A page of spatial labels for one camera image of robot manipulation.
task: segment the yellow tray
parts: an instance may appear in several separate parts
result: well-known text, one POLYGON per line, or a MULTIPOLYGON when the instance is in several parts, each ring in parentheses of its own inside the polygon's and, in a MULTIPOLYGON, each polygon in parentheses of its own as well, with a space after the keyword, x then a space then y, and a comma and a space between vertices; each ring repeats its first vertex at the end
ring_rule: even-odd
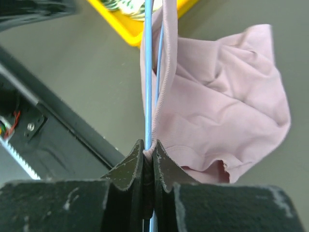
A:
MULTIPOLYGON (((177 0, 178 18, 186 13, 198 0, 177 0)), ((131 19, 120 11, 108 11, 100 0, 88 2, 105 18, 114 30, 131 46, 139 47, 144 23, 131 19)))

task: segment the gray table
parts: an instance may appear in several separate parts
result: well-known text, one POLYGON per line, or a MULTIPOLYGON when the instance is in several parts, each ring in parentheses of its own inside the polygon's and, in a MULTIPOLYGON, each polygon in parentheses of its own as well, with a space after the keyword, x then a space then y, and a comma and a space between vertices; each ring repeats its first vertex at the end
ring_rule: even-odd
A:
MULTIPOLYGON (((0 44, 123 154, 144 137, 139 50, 84 0, 75 16, 0 33, 0 44)), ((292 113, 285 142, 239 184, 273 184, 293 199, 309 230, 309 1, 201 0, 179 23, 185 37, 216 40, 273 25, 275 54, 292 113)))

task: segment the folded cloth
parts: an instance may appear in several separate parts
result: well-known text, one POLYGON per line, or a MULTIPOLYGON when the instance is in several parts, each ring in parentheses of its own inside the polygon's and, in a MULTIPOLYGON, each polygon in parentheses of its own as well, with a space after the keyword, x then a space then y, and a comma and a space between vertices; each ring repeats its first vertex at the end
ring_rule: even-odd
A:
MULTIPOLYGON (((155 62, 162 19, 165 27, 153 143, 159 139, 200 182, 234 183, 284 140, 291 123, 271 26, 256 25, 217 41, 180 38, 174 7, 175 0, 164 0, 153 15, 155 62)), ((143 100, 144 65, 142 42, 143 100)), ((155 71, 152 81, 154 96, 155 71)))

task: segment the screw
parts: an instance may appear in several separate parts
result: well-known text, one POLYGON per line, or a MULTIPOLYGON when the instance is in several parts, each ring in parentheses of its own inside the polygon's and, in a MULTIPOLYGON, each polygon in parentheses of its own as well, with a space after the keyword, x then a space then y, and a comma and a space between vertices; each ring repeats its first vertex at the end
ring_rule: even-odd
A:
POLYGON ((28 124, 28 126, 27 126, 27 129, 28 129, 29 131, 33 131, 33 130, 34 130, 34 123, 30 122, 30 123, 28 124))

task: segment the blue cord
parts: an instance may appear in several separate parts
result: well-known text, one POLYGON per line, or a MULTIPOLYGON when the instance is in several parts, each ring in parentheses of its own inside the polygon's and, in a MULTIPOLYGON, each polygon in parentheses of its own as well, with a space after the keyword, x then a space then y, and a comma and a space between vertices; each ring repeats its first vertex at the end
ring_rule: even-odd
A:
POLYGON ((156 69, 155 105, 158 103, 160 94, 160 72, 161 72, 161 58, 162 58, 162 47, 163 47, 163 34, 164 34, 164 25, 162 23, 160 40, 159 40, 158 65, 156 69))
POLYGON ((152 119, 152 0, 145 0, 145 149, 151 147, 151 119, 152 119))

